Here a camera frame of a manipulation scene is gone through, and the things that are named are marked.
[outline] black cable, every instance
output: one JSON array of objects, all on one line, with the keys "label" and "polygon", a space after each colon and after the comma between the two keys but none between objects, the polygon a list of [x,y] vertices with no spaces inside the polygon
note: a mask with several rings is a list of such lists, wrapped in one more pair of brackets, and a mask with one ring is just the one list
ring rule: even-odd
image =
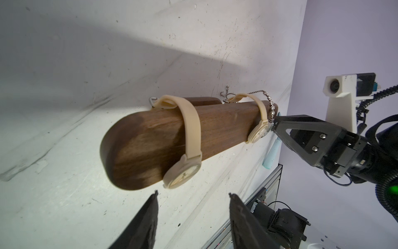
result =
[{"label": "black cable", "polygon": [[368,125],[365,124],[365,122],[360,123],[360,124],[358,125],[358,127],[357,127],[357,134],[358,134],[358,135],[361,135],[362,132],[366,129],[366,127],[368,127]]},{"label": "black cable", "polygon": [[384,123],[395,122],[395,121],[398,121],[398,114],[391,115],[391,116],[381,120],[374,126],[370,127],[369,130],[367,130],[365,133],[365,137],[368,139],[369,144],[380,148],[380,145],[378,144],[378,141],[376,139],[376,132],[377,132],[378,128],[380,127],[380,125],[382,125]]},{"label": "black cable", "polygon": [[373,99],[371,100],[364,100],[359,104],[359,107],[357,108],[357,121],[361,120],[361,113],[366,113],[368,110],[366,109],[366,107],[368,107],[371,103],[374,103],[384,97],[393,95],[395,93],[398,92],[398,85],[396,86],[392,86],[390,88],[387,88],[383,91],[380,91],[376,94],[373,95]]},{"label": "black cable", "polygon": [[347,183],[347,184],[341,184],[341,183],[338,183],[338,182],[336,182],[335,180],[333,180],[333,179],[328,175],[328,172],[325,170],[325,168],[324,168],[324,173],[325,173],[325,175],[326,175],[330,180],[332,180],[332,182],[336,183],[337,185],[347,187],[347,186],[351,185],[351,183],[352,183],[352,179],[351,179],[351,177],[350,177],[347,173],[344,173],[344,174],[349,178],[349,183]]},{"label": "black cable", "polygon": [[[280,202],[280,201],[276,200],[276,201],[274,201],[274,202],[271,202],[270,204],[267,205],[267,207],[269,207],[271,204],[273,204],[273,203],[275,203],[275,202]],[[280,203],[285,204],[290,210],[292,210],[286,203],[284,203],[284,202],[280,202]]]},{"label": "black cable", "polygon": [[379,203],[398,221],[398,207],[393,206],[388,200],[388,187],[390,183],[398,179],[398,170],[395,169],[386,174],[378,184],[376,184],[376,197]]}]

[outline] watch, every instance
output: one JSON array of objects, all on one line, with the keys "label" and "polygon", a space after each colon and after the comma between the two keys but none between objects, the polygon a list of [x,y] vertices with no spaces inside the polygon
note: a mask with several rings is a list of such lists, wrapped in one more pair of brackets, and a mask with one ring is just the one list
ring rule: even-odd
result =
[{"label": "watch", "polygon": [[265,108],[264,103],[259,98],[257,98],[254,95],[251,95],[251,94],[239,93],[239,94],[235,95],[234,97],[229,98],[227,101],[229,103],[235,103],[245,97],[249,97],[252,100],[254,100],[254,102],[256,102],[256,104],[258,105],[258,108],[260,109],[261,120],[258,123],[258,125],[250,132],[248,139],[246,141],[246,143],[255,143],[260,138],[262,138],[269,130],[268,129],[269,125],[268,125],[267,109]]},{"label": "watch", "polygon": [[192,178],[202,165],[201,127],[199,115],[191,102],[184,98],[163,95],[150,102],[154,108],[173,109],[179,107],[185,125],[185,154],[164,175],[165,188],[177,188]]}]

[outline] metal frame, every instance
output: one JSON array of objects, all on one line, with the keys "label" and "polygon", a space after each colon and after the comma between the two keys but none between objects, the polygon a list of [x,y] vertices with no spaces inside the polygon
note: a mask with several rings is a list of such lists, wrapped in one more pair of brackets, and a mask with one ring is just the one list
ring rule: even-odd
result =
[{"label": "metal frame", "polygon": [[[254,193],[246,199],[246,201],[244,202],[245,205],[252,201],[252,199],[256,197],[257,193],[261,191],[262,188],[270,189],[274,186],[277,186],[279,188],[279,184],[275,183],[281,178],[282,167],[283,165],[281,164],[276,167],[276,169],[260,184],[256,191],[254,191]],[[218,229],[218,231],[201,247],[201,249],[233,248],[233,244],[231,242],[231,226],[230,220],[228,219],[221,226],[221,228]]]}]

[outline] watch strap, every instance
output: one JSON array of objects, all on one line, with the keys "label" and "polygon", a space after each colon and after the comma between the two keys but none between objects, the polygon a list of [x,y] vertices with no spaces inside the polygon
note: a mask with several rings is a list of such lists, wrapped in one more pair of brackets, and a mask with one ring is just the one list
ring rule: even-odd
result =
[{"label": "watch strap", "polygon": [[181,97],[163,95],[153,104],[153,107],[161,109],[173,109],[177,106],[184,118],[185,154],[188,159],[197,157],[202,154],[201,127],[198,112],[192,103]]},{"label": "watch strap", "polygon": [[254,100],[254,102],[256,102],[256,104],[258,105],[258,108],[260,109],[261,120],[268,121],[267,108],[265,108],[264,103],[259,98],[257,98],[254,95],[247,94],[247,93],[239,93],[239,94],[235,95],[234,97],[229,98],[228,102],[236,103],[236,102],[238,102],[239,100],[241,100],[241,99],[243,99],[245,97],[249,97],[252,100]]}]

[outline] wooden bar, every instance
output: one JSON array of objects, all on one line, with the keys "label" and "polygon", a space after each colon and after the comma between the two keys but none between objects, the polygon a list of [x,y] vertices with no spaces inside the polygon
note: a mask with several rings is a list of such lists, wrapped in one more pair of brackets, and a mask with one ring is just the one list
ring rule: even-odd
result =
[{"label": "wooden bar", "polygon": [[[216,104],[220,100],[211,99],[190,100],[196,102],[201,121],[202,160],[245,142],[260,121],[255,102]],[[263,103],[270,115],[269,102]],[[161,181],[184,153],[185,129],[178,108],[152,109],[122,118],[105,134],[100,148],[110,181],[126,190],[142,189]]]}]

